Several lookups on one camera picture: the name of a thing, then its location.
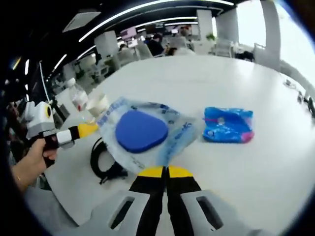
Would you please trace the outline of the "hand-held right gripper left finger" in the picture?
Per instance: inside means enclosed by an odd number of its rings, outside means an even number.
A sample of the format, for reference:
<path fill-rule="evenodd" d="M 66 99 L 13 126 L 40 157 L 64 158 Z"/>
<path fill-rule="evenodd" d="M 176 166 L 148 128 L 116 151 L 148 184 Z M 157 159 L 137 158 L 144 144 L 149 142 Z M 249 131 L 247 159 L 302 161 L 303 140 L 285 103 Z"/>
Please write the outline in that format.
<path fill-rule="evenodd" d="M 95 208 L 92 236 L 154 236 L 162 211 L 164 167 L 141 171 L 128 191 L 119 191 Z"/>

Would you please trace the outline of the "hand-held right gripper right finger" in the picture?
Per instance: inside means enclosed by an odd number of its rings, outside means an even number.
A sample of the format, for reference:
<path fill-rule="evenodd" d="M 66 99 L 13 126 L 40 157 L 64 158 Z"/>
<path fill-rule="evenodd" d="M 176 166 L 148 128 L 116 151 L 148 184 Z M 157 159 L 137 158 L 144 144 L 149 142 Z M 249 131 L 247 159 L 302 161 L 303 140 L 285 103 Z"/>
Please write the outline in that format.
<path fill-rule="evenodd" d="M 191 172 L 167 168 L 168 212 L 177 236 L 239 236 L 241 224 L 219 196 L 202 190 Z"/>

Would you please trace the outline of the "person's left hand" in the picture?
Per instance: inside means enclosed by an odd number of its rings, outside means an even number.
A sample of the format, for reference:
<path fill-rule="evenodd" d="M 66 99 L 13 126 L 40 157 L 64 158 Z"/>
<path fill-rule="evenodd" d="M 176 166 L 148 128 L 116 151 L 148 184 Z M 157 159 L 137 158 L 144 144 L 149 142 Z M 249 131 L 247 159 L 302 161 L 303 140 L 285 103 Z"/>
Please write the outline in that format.
<path fill-rule="evenodd" d="M 44 150 L 46 141 L 36 140 L 25 157 L 26 165 L 33 174 L 41 174 L 47 169 L 45 160 L 54 161 L 57 158 L 57 149 Z"/>

